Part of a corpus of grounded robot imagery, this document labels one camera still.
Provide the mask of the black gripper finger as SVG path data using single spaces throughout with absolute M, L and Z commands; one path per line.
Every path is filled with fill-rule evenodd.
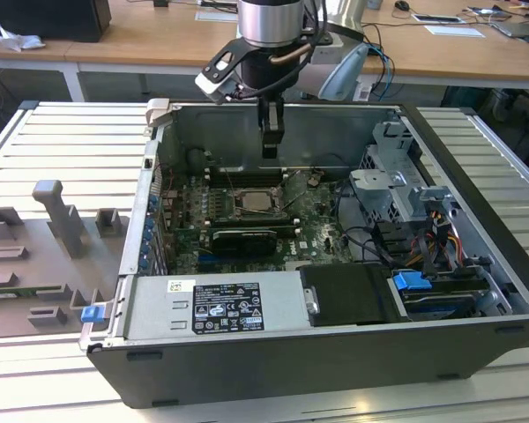
M 259 99 L 257 104 L 258 126 L 264 159 L 276 159 L 278 148 L 285 134 L 284 101 Z

